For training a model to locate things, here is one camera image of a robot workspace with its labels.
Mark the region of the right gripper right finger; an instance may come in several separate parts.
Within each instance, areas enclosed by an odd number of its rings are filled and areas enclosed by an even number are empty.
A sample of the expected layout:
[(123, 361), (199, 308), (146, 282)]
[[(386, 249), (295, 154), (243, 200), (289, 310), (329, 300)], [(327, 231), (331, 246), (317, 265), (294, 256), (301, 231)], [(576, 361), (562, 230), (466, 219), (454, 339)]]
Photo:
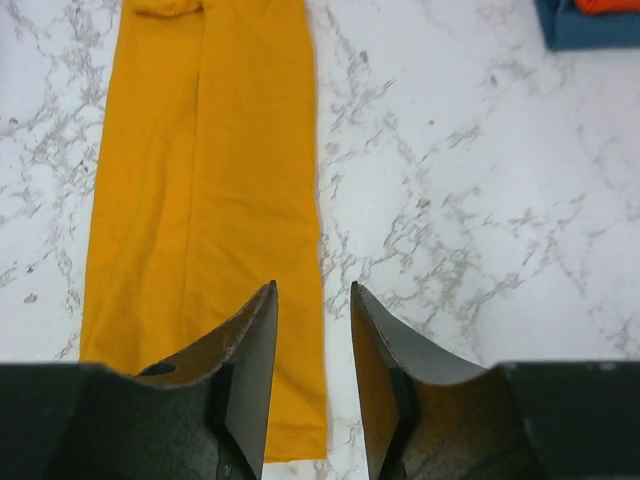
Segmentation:
[(359, 283), (351, 332), (369, 478), (543, 478), (501, 371), (422, 337)]

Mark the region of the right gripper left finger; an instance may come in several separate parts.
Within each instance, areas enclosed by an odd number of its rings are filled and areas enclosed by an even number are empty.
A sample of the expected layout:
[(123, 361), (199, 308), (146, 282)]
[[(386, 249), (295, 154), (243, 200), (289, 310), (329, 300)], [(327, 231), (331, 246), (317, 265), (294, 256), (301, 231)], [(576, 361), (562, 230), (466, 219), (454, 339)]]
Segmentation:
[(77, 479), (258, 479), (277, 337), (278, 291), (136, 376), (90, 377), (74, 419)]

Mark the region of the yellow t shirt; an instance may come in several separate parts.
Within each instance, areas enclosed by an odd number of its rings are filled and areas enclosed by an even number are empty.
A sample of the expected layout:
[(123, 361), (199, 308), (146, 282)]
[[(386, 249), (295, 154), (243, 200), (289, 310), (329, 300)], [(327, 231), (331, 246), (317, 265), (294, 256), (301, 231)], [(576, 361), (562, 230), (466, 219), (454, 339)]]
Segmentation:
[(278, 287), (265, 458), (327, 455), (314, 49), (301, 1), (127, 1), (79, 356), (134, 374)]

